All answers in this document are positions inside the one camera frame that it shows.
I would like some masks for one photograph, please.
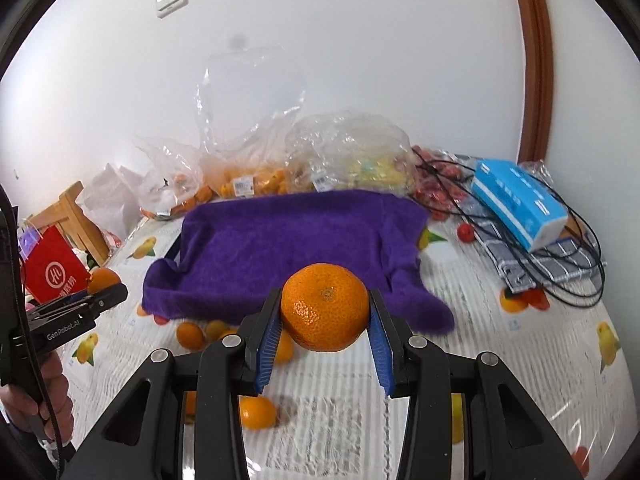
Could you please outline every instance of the purple towel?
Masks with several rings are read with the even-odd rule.
[[[426,211],[369,191],[331,191],[198,206],[182,225],[180,263],[154,262],[143,285],[146,312],[169,319],[238,324],[258,312],[272,287],[317,262],[346,267],[378,289],[414,330],[453,329],[449,308],[418,272]]]

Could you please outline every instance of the white barcode label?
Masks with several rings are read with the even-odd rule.
[[[318,173],[314,174],[311,177],[311,182],[313,183],[318,193],[331,191],[334,188],[334,184],[332,184],[331,179],[326,175],[324,171],[319,171]]]
[[[235,196],[253,196],[254,195],[254,176],[245,175],[233,179]]]

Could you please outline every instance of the human hand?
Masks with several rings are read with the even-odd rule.
[[[74,428],[74,416],[72,415],[73,403],[68,397],[69,381],[62,374],[62,363],[56,352],[52,352],[40,367],[42,378],[47,385],[47,391],[51,399],[53,411],[56,413],[56,420],[60,427],[62,442],[71,440]],[[40,414],[45,421],[44,431],[46,435],[54,440],[53,425],[51,423],[47,405],[43,402],[40,406],[35,400],[20,387],[8,384],[0,388],[0,402],[4,406],[6,414],[11,422],[20,430],[31,432],[27,415]]]

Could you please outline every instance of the black cable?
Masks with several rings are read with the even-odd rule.
[[[20,330],[22,331],[24,343],[26,346],[27,357],[29,363],[31,365],[31,370],[33,371],[33,375],[36,379],[36,383],[38,385],[38,389],[42,395],[42,399],[49,411],[49,416],[51,420],[51,424],[53,426],[56,447],[58,448],[58,457],[56,461],[56,480],[60,480],[60,476],[64,471],[64,463],[62,462],[62,434],[60,433],[60,427],[58,425],[58,420],[56,418],[56,413],[53,410],[53,404],[51,402],[51,398],[49,397],[49,392],[47,391],[47,385],[45,384],[44,378],[42,377],[42,371],[40,370],[40,363],[38,362],[38,354],[36,353],[35,346],[33,345],[33,340],[31,339],[31,332],[29,329],[29,322],[27,321],[27,313],[24,307],[24,297],[25,297],[25,287],[26,287],[26,266],[24,265],[24,260],[22,259],[22,255],[18,250],[18,240],[17,240],[17,226],[15,223],[14,212],[11,206],[11,202],[9,197],[4,192],[4,189],[0,186],[0,214],[4,215],[6,220],[6,224],[8,227],[8,232],[10,235],[10,251],[9,256],[11,258],[12,264],[12,275],[14,276],[14,290],[15,296],[17,297],[17,301],[14,304],[15,313],[18,317],[18,322],[20,323]],[[22,282],[20,278],[20,264],[15,259],[15,255],[18,255],[18,260],[22,261],[22,268],[24,269],[24,277],[25,280]]]
[[[417,150],[414,149],[414,153],[421,160],[421,164],[416,164],[416,168],[419,170],[425,171],[430,176],[435,177],[440,188],[446,194],[447,199],[451,204],[453,204],[453,206],[455,207],[455,209],[457,209],[457,211],[455,212],[450,209],[434,208],[429,205],[424,205],[425,207],[433,211],[442,212],[442,213],[464,218],[465,221],[471,224],[476,230],[483,232],[484,234],[488,235],[491,238],[500,239],[500,241],[502,241],[510,251],[511,256],[514,258],[515,261],[518,262],[518,264],[520,265],[520,268],[532,280],[532,282],[536,285],[536,287],[542,288],[551,297],[556,298],[556,300],[561,301],[562,303],[567,304],[569,306],[574,306],[576,308],[589,308],[589,307],[595,306],[601,300],[602,295],[604,293],[605,271],[604,271],[604,264],[602,263],[602,250],[600,246],[600,241],[598,240],[598,237],[596,236],[595,232],[590,227],[590,225],[584,220],[584,218],[580,214],[578,214],[574,209],[572,209],[571,206],[567,204],[567,202],[560,196],[560,194],[555,189],[553,189],[543,180],[531,175],[533,179],[535,179],[540,184],[545,186],[551,192],[553,197],[556,200],[558,200],[558,202],[560,202],[567,209],[568,215],[574,220],[574,223],[579,231],[579,234],[576,233],[570,227],[566,227],[566,230],[569,232],[569,234],[573,238],[577,239],[577,244],[575,244],[574,242],[575,249],[572,253],[569,253],[569,254],[554,254],[551,251],[549,251],[547,248],[542,248],[540,250],[529,253],[522,247],[519,241],[516,240],[513,234],[506,227],[504,222],[502,222],[502,220],[491,210],[491,208],[488,207],[487,204],[485,204],[478,197],[471,194],[469,190],[463,186],[460,180],[453,179],[447,175],[442,174],[442,172],[435,167],[435,164],[436,163],[451,164],[451,165],[459,166],[468,170],[470,174],[466,176],[462,180],[462,182],[466,182],[467,180],[469,180],[469,178],[473,177],[473,174],[475,173],[475,170],[473,168],[470,168],[465,164],[462,164],[460,162],[455,162],[452,160],[433,159],[430,161],[426,161],[424,157]],[[475,214],[470,214],[464,211],[459,206],[458,202],[451,195],[448,187],[442,180],[443,178],[449,181],[450,184],[453,184],[454,186],[460,188],[462,191],[465,192],[467,196],[472,197],[473,199],[478,201],[482,206],[484,206],[489,216],[475,215]],[[480,220],[484,219],[487,221],[491,221],[494,224],[494,228],[498,232],[498,235],[496,235],[495,232],[485,229],[476,221],[476,219],[480,219]],[[588,230],[588,234],[593,236],[593,240],[595,242],[594,245],[589,240],[587,240],[585,233],[582,230],[582,224],[585,225],[586,229]],[[582,266],[578,264],[576,261],[571,260],[572,256],[579,253],[581,250],[587,252],[592,257],[594,261],[593,265]],[[535,259],[550,258],[558,262],[564,261],[570,264],[571,266],[575,267],[576,269],[581,269],[581,270],[594,271],[597,269],[600,275],[600,285],[596,288],[595,292],[590,294],[579,294],[578,292],[569,290],[568,288],[563,286],[561,283],[556,282],[556,280],[554,280],[553,278],[550,278],[546,273],[544,273],[542,269],[540,269],[540,266],[536,263],[536,261],[533,260],[533,258]],[[530,267],[527,267],[527,265],[523,263],[523,260],[525,261],[525,263],[529,264]],[[588,301],[587,303],[576,303],[575,301],[571,302],[567,298],[558,296],[554,290],[551,290],[549,288],[549,285],[552,285],[555,289],[567,294],[570,298],[577,298],[580,300],[591,300],[591,301]]]

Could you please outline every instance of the wooden chair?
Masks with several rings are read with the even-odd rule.
[[[82,191],[82,182],[78,181],[66,189],[59,200],[27,220],[40,232],[55,226],[81,251],[89,251],[98,265],[103,266],[109,257],[109,247],[104,241],[100,229],[91,222],[76,198]]]

